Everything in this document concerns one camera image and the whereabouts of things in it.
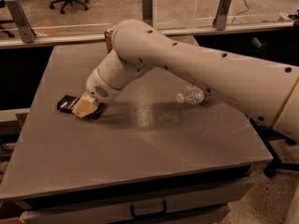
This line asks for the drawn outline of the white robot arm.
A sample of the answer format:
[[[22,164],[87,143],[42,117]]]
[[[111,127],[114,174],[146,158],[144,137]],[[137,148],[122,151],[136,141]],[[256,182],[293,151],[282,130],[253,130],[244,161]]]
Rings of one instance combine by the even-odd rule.
[[[112,51],[93,70],[74,114],[84,118],[109,104],[131,81],[158,67],[299,140],[299,67],[173,40],[138,20],[112,29]]]

